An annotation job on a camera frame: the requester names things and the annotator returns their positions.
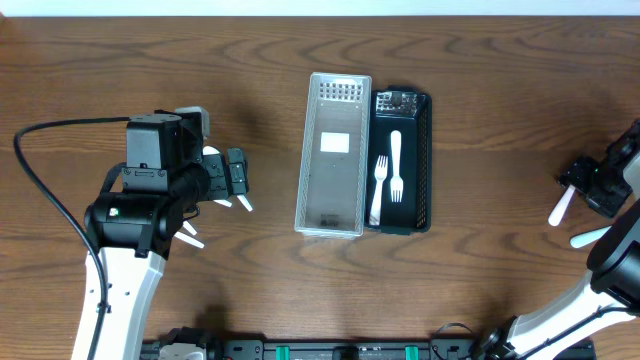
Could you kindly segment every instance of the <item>wood grain surface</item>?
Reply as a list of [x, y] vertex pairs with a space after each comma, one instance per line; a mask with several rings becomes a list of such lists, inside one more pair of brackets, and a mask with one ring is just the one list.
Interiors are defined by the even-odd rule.
[[[609, 223], [554, 177], [640, 116], [636, 18], [7, 19], [0, 29], [0, 358], [69, 358], [81, 240], [13, 155], [20, 128], [200, 105], [211, 143], [249, 157], [255, 211], [203, 205], [204, 250], [174, 242], [146, 337], [174, 327], [271, 339], [426, 338], [536, 310], [584, 273], [569, 237]], [[433, 226], [304, 241], [293, 231], [309, 76], [367, 74], [433, 97]], [[78, 217], [125, 159], [124, 124], [29, 135], [26, 154]], [[595, 336], [640, 358], [640, 322]]]

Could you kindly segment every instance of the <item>green strip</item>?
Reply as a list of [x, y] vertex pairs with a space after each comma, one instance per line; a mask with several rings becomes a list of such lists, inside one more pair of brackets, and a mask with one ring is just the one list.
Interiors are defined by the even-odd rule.
[[407, 360], [420, 360], [420, 353], [417, 346], [407, 346], [404, 348], [404, 353]]
[[278, 347], [276, 347], [276, 360], [289, 360], [289, 347], [288, 346], [278, 346]]

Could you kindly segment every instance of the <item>black plastic container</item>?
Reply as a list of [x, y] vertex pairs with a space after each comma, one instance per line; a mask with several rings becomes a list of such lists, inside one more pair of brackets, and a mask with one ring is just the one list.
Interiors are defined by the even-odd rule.
[[[406, 86], [389, 86], [371, 94], [365, 226], [387, 234], [409, 235], [431, 227], [431, 97]], [[400, 131], [402, 201], [391, 201], [391, 132]], [[378, 156], [389, 157], [382, 187], [380, 225], [369, 224]]]

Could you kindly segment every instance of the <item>white backdrop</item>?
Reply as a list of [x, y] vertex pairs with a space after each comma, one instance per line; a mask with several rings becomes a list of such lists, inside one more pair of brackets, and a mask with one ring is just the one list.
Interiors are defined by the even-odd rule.
[[640, 15], [640, 0], [0, 0], [6, 16]]

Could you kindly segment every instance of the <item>fork handle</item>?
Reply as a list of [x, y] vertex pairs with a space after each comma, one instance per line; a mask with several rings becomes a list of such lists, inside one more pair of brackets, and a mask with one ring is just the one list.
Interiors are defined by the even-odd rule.
[[380, 225], [380, 208], [382, 207], [382, 183], [383, 181], [376, 180], [376, 190], [373, 193], [371, 212], [369, 213], [369, 225]]
[[402, 135], [400, 131], [391, 132], [391, 159], [393, 162], [393, 176], [400, 176], [400, 147], [402, 146]]

